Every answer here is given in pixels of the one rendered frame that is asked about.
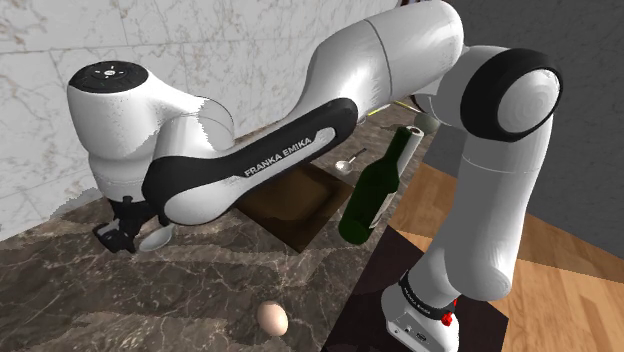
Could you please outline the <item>silver ladle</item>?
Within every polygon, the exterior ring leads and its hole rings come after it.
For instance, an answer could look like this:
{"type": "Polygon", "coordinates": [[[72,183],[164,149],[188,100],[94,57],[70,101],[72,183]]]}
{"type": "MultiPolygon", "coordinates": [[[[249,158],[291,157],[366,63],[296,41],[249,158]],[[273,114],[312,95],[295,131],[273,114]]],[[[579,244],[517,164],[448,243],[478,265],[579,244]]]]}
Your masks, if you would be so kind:
{"type": "Polygon", "coordinates": [[[141,252],[151,252],[162,248],[171,240],[173,230],[173,224],[154,230],[140,242],[138,249],[141,252]]]}

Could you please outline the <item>brown sink basin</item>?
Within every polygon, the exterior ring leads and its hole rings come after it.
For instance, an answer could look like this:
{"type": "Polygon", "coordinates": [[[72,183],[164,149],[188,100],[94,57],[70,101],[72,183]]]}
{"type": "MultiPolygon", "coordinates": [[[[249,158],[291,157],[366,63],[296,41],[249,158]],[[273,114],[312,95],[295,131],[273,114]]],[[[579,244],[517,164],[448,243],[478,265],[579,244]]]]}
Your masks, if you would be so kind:
{"type": "Polygon", "coordinates": [[[353,187],[305,164],[258,186],[236,208],[297,252],[302,252],[349,198],[353,187]]]}

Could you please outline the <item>beige egg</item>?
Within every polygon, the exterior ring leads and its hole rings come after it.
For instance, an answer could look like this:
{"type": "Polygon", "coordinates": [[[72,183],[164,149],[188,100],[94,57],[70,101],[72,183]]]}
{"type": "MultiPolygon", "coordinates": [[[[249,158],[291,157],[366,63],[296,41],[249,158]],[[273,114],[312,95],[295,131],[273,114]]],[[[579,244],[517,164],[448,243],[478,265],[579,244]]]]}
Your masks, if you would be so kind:
{"type": "Polygon", "coordinates": [[[271,336],[283,336],[288,330],[287,314],[277,302],[262,302],[257,309],[256,318],[261,329],[271,336]]]}

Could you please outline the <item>silver spoon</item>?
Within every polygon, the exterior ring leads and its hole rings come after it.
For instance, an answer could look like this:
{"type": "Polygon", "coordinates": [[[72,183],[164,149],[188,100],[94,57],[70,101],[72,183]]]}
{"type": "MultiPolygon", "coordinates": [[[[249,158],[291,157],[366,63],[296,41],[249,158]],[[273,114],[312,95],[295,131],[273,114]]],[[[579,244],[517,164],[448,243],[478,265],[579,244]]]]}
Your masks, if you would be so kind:
{"type": "Polygon", "coordinates": [[[347,158],[345,160],[337,161],[335,163],[335,165],[334,165],[335,169],[340,174],[343,174],[343,175],[347,175],[347,174],[351,173],[352,169],[353,169],[352,163],[357,159],[358,156],[360,156],[362,153],[364,153],[366,151],[367,151],[366,148],[362,148],[358,152],[356,152],[353,155],[351,155],[349,158],[347,158]]]}

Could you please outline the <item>dark green wine bottle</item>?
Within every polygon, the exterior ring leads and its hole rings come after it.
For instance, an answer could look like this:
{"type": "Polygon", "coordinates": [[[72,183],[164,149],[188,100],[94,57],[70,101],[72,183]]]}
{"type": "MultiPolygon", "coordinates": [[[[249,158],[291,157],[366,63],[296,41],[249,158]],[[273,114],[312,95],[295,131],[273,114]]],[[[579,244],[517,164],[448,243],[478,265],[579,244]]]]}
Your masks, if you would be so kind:
{"type": "Polygon", "coordinates": [[[338,225],[345,241],[360,245],[370,237],[382,205],[398,190],[397,163],[411,136],[407,127],[399,127],[384,156],[361,172],[338,225]]]}

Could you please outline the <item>dark robot stand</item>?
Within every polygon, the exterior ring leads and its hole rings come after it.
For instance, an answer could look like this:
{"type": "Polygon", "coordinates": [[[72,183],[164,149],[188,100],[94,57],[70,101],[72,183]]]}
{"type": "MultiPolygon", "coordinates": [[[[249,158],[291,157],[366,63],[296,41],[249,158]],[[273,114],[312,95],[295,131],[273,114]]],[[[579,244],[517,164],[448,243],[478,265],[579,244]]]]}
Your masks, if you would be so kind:
{"type": "MultiPolygon", "coordinates": [[[[320,352],[412,352],[391,336],[381,295],[423,252],[387,227],[320,352]]],[[[458,352],[502,352],[508,318],[487,302],[460,297],[458,352]]]]}

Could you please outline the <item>white paper towel roll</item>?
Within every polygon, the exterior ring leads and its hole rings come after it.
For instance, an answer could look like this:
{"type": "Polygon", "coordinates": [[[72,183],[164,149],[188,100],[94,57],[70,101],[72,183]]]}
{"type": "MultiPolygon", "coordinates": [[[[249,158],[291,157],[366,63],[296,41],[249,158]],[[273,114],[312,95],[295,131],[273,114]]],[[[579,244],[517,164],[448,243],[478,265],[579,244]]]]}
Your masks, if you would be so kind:
{"type": "Polygon", "coordinates": [[[423,131],[415,126],[401,127],[400,130],[405,131],[409,135],[409,138],[406,140],[405,146],[403,147],[397,161],[398,177],[401,177],[401,175],[403,174],[409,161],[411,160],[413,154],[415,153],[417,147],[424,137],[423,131]]]}

